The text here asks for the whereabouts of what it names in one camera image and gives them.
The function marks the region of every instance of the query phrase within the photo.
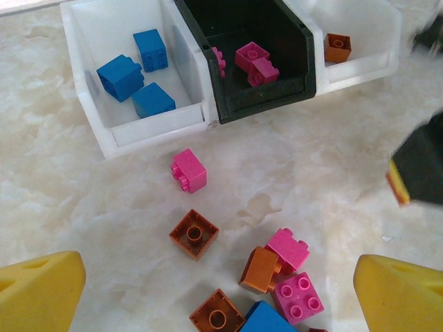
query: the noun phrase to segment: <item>storage bin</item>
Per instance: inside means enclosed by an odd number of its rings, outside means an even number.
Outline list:
[[[401,14],[387,0],[283,0],[314,35],[317,94],[377,78],[398,68]],[[351,37],[346,62],[325,63],[327,33]]]
[[[77,0],[62,3],[75,87],[105,158],[206,130],[261,111],[390,75],[401,16],[387,0]],[[140,119],[132,101],[105,92],[96,70],[123,54],[141,64],[134,33],[157,29],[170,65],[144,73],[177,109]],[[325,63],[327,33],[351,37],[341,64]],[[280,76],[258,87],[234,65],[256,42]],[[219,70],[216,47],[226,60]]]
[[[81,0],[62,3],[75,88],[105,158],[206,130],[217,117],[208,63],[173,1]],[[140,119],[130,99],[120,103],[103,89],[96,70],[123,54],[141,64],[132,35],[157,29],[169,66],[145,73],[177,109]]]

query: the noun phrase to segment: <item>brown lego brick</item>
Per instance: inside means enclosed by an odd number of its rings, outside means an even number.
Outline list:
[[[221,289],[217,289],[189,318],[200,332],[237,332],[246,321]]]
[[[198,261],[219,234],[219,229],[200,213],[191,210],[174,228],[169,237],[183,251]]]
[[[349,36],[328,33],[325,38],[325,61],[341,63],[346,62],[352,52],[351,38]]]
[[[254,293],[273,291],[273,276],[282,269],[278,255],[262,247],[256,247],[246,264],[239,285]]]

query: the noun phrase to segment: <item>pink block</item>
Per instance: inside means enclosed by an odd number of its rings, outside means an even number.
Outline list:
[[[291,325],[325,310],[306,272],[277,284],[271,296],[277,310]]]
[[[248,82],[253,87],[275,82],[280,72],[272,66],[272,63],[262,57],[251,62],[249,69]]]
[[[225,77],[224,69],[226,68],[226,61],[223,60],[223,53],[217,49],[217,47],[213,47],[213,51],[215,56],[217,57],[217,61],[219,62],[219,69],[221,73],[221,78]]]
[[[276,253],[282,263],[282,272],[291,274],[297,271],[308,258],[310,252],[304,241],[296,241],[292,231],[280,228],[266,244],[266,249]]]
[[[208,183],[205,167],[190,149],[172,158],[171,170],[184,192],[193,194]]]
[[[266,52],[263,48],[252,41],[235,52],[235,64],[243,69],[243,71],[249,73],[252,61],[262,57],[269,59],[269,56],[269,52]]]

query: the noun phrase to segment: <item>blue lego brick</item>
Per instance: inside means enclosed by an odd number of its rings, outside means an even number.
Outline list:
[[[141,65],[124,55],[117,56],[97,69],[97,74],[106,92],[119,102],[125,101],[143,88],[145,80],[141,73]]]
[[[239,332],[298,332],[265,301],[256,302]]]
[[[132,95],[132,100],[140,118],[175,109],[175,101],[157,83],[151,83]]]
[[[166,47],[157,29],[134,33],[133,36],[146,73],[168,67]]]

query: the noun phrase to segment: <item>white marble surface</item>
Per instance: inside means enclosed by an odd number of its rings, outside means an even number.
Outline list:
[[[432,3],[396,0],[404,40]],[[443,210],[399,208],[384,178],[391,153],[443,106],[443,62],[403,47],[392,77],[104,161],[76,98],[59,8],[0,19],[0,266],[78,250],[87,285],[71,328],[195,331],[216,288],[243,313],[247,257],[282,227],[310,245],[304,265],[325,305],[305,326],[367,331],[352,286],[361,254],[443,269]],[[173,154],[191,147],[209,185],[184,194]],[[168,238],[194,208],[219,226],[201,261]]]
[[[55,5],[69,0],[1,0],[0,15]]]

